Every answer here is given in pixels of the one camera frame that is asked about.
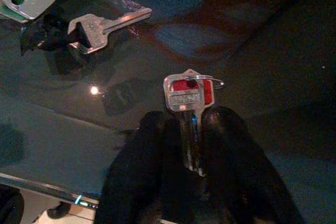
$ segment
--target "key ring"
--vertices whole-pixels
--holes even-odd
[[[219,82],[219,84],[214,85],[214,89],[222,89],[225,86],[224,81],[219,80],[219,79],[215,79],[213,76],[208,76],[206,74],[196,74],[194,76],[188,76],[186,78],[186,80],[211,80],[211,81],[215,81],[215,82]]]

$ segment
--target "dark glossy surface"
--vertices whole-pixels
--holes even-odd
[[[232,57],[223,54],[201,64],[183,50],[206,36],[216,40],[218,33],[160,22],[202,0],[133,1],[153,8],[152,18],[111,34],[107,48],[90,56],[88,64],[76,53],[72,59],[67,49],[34,50],[22,57],[20,24],[0,20],[0,123],[13,138],[1,142],[0,172],[98,195],[124,143],[119,132],[136,128],[148,111],[164,110],[164,77],[193,68],[226,82],[215,94],[216,103],[247,119],[304,217],[316,223],[320,211],[333,213],[334,114],[329,126],[313,116],[307,121],[300,108],[286,109],[335,104],[336,0],[300,0]],[[130,0],[57,0],[51,11],[66,20],[86,13],[116,18],[133,5]],[[97,95],[90,92],[93,86]],[[323,223],[331,222],[326,217]]]

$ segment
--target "metal key ring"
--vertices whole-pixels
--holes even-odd
[[[219,82],[219,84],[214,85],[214,89],[222,89],[225,86],[224,81],[215,79],[213,76],[208,76],[206,74],[197,74],[194,76],[189,76],[186,78],[186,80],[211,80],[211,81]]]

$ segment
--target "wheel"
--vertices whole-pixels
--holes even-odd
[[[23,197],[17,189],[0,190],[0,224],[19,224],[24,205]]]
[[[61,202],[57,207],[47,210],[47,214],[50,219],[60,219],[69,213],[70,208],[71,204]]]

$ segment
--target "floor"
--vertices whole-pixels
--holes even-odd
[[[69,214],[58,220],[50,219],[45,211],[36,224],[92,224],[94,216],[93,210],[73,205]]]

